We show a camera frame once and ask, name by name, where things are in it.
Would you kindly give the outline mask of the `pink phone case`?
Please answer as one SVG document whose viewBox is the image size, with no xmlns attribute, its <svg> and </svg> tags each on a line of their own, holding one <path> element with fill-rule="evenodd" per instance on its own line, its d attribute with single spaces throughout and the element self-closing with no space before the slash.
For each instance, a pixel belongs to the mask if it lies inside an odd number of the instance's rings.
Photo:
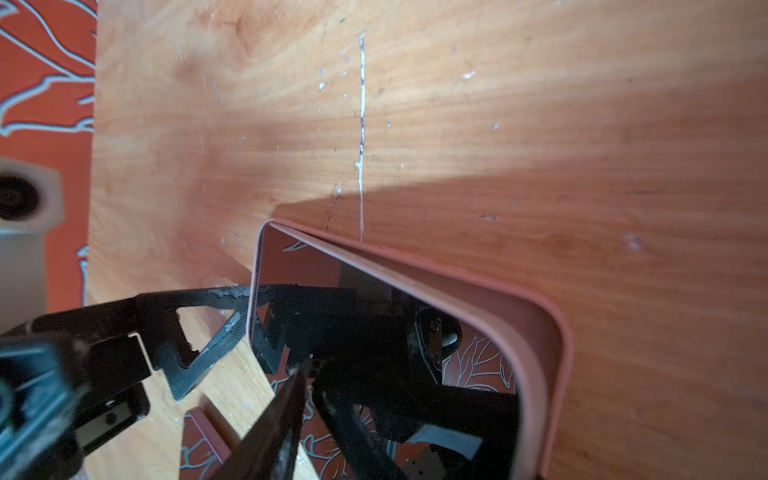
<svg viewBox="0 0 768 480">
<path fill-rule="evenodd" d="M 262 226 L 258 237 L 246 323 L 249 343 L 259 240 L 267 229 L 284 232 L 329 253 L 459 319 L 464 339 L 447 372 L 447 382 L 514 393 L 521 405 L 521 424 L 513 467 L 505 479 L 547 476 L 574 353 L 569 327 L 553 305 L 522 287 L 273 219 Z M 307 411 L 313 412 L 306 396 L 302 429 Z M 304 437 L 302 429 L 298 455 L 314 446 L 314 440 Z"/>
</svg>

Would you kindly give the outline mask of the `black smartphone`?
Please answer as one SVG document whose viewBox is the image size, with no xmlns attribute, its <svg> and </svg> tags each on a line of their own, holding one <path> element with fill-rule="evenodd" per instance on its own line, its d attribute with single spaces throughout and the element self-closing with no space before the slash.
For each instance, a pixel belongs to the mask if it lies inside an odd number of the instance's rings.
<svg viewBox="0 0 768 480">
<path fill-rule="evenodd" d="M 286 233 L 259 240 L 250 343 L 266 374 L 302 372 L 355 479 L 505 479 L 514 393 L 450 384 L 459 319 Z"/>
</svg>

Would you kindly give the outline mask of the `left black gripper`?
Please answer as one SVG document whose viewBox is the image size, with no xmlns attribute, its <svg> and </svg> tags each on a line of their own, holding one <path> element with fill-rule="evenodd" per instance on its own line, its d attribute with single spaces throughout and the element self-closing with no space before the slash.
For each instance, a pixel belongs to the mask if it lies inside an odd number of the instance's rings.
<svg viewBox="0 0 768 480">
<path fill-rule="evenodd" d="M 248 286 L 140 294 L 1 336 L 1 476 L 69 479 L 147 416 L 151 366 L 183 400 L 245 335 Z"/>
</svg>

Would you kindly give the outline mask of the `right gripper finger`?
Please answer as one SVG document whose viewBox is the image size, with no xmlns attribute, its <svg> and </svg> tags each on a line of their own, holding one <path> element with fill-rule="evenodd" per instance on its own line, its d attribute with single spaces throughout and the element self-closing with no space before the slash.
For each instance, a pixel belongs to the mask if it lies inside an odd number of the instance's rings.
<svg viewBox="0 0 768 480">
<path fill-rule="evenodd" d="M 306 403 L 306 375 L 299 369 L 271 400 L 212 479 L 292 479 Z"/>
</svg>

